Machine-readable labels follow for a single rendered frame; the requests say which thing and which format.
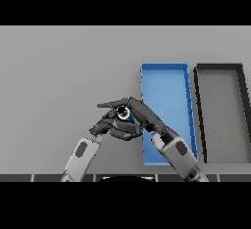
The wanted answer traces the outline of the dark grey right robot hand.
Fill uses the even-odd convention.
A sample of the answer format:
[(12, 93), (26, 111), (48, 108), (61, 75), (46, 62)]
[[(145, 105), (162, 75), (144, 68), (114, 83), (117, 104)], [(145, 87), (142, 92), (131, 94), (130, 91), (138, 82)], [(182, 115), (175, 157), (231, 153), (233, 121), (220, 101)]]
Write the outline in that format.
[(141, 130), (146, 129), (148, 132), (157, 132), (160, 136), (165, 136), (170, 131), (170, 128), (147, 105), (133, 97), (97, 105), (98, 108), (110, 108), (111, 110), (117, 110), (118, 106), (129, 108)]

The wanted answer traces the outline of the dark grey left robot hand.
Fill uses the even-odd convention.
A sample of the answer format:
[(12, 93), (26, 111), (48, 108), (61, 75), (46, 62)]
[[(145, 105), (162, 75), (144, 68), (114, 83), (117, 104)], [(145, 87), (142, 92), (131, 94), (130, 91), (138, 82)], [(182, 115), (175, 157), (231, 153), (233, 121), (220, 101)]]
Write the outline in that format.
[(89, 132), (95, 137), (110, 133), (112, 137), (124, 141), (130, 141), (142, 135), (142, 130), (135, 123), (130, 112), (127, 112), (127, 114), (119, 114), (116, 110), (111, 110), (104, 114), (101, 119), (89, 129)]

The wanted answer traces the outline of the blue pipe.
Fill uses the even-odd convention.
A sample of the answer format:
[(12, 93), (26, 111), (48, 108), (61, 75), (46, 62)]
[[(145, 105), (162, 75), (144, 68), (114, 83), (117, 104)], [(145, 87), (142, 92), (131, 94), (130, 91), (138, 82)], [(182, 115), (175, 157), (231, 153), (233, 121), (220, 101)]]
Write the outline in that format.
[(133, 118), (129, 108), (126, 106), (118, 106), (117, 107), (117, 116), (119, 119), (121, 119), (123, 121), (134, 122), (134, 118)]

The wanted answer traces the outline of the blue bin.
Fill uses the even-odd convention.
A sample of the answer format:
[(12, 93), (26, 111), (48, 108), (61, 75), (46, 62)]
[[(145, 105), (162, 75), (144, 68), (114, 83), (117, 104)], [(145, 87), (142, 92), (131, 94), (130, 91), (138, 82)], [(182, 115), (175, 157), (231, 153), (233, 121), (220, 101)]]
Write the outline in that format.
[(142, 63), (143, 102), (187, 143), (197, 156), (187, 63)]

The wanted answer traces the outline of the dark grey bin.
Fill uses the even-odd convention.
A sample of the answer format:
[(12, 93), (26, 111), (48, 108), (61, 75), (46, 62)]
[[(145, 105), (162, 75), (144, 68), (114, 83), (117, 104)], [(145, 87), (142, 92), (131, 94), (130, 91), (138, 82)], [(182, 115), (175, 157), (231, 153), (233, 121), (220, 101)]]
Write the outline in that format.
[(251, 163), (251, 106), (243, 64), (198, 64), (195, 94), (205, 163)]

